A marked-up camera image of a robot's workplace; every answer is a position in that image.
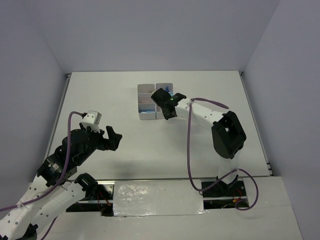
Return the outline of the blue correction tape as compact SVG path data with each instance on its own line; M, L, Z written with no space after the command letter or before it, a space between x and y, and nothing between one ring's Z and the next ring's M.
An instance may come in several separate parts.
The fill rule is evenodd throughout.
M140 110L139 113L141 114L153 114L156 113L155 110Z

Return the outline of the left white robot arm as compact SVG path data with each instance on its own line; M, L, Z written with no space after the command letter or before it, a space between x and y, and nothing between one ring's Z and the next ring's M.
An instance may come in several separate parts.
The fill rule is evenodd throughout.
M78 201L111 200L112 191L88 173L78 175L68 187L64 184L94 151L115 151L122 138L111 126L105 131L94 130L92 126L69 131L37 170L20 202L5 208L8 213L0 221L0 238L35 240L44 227Z

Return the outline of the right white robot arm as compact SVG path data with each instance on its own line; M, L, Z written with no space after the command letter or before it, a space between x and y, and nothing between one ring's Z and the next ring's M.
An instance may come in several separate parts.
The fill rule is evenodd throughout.
M223 196L230 195L235 190L238 180L239 158L238 152L244 147L247 140L245 131L237 115L229 107L213 100L187 96L176 93L170 95L162 88L157 89L151 99L160 107L166 120L172 118L187 119L187 173L192 187L198 192L205 192L217 186L218 192ZM209 109L197 102L207 102L227 109L222 113ZM219 169L216 180L205 188L196 187L191 173L191 124L202 126L212 134L213 148L219 155Z

